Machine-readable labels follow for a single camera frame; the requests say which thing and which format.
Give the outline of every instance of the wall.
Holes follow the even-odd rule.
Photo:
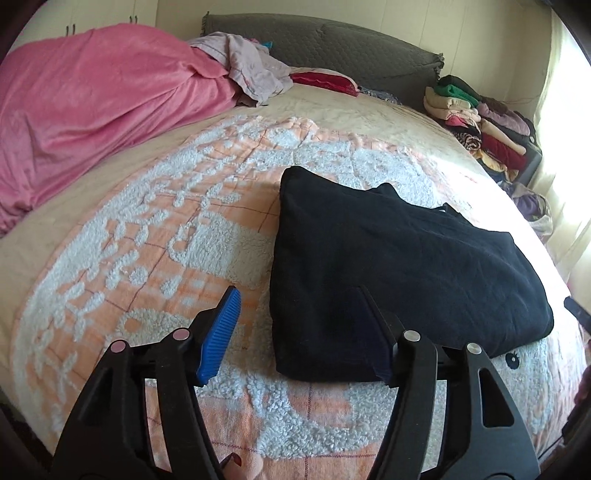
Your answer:
[[[443,53],[443,75],[524,106],[528,115],[550,52],[550,10],[535,0],[160,0],[156,26],[197,37],[207,11],[309,15],[381,31]]]

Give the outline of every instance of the cable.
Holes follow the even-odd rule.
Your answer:
[[[562,440],[562,435],[558,437],[555,441],[553,441],[552,445],[550,445],[546,450],[544,450],[541,454],[538,455],[538,460],[540,460],[546,453],[548,453],[548,451],[551,448],[553,448],[560,440]]]

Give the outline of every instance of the screw head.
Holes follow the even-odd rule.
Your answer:
[[[179,341],[186,340],[189,338],[189,335],[191,335],[191,332],[186,328],[179,328],[173,332],[173,338]]]
[[[414,330],[407,330],[404,332],[404,338],[409,342],[418,342],[421,339],[421,334]]]
[[[480,355],[482,353],[482,347],[477,343],[468,343],[468,345],[466,345],[466,348],[470,353],[474,355]]]
[[[111,344],[111,352],[119,353],[125,350],[127,344],[123,340],[116,340]]]

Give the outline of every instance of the stack of folded clothes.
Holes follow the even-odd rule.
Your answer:
[[[541,161],[532,123],[453,75],[427,87],[425,110],[449,130],[495,181],[527,184]]]

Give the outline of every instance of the wardrobe door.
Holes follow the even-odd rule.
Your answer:
[[[158,0],[135,0],[134,23],[156,26]]]
[[[134,0],[76,0],[72,30],[82,33],[91,28],[130,23],[133,13]]]
[[[35,40],[63,37],[70,34],[75,0],[49,0],[31,17],[11,50]]]

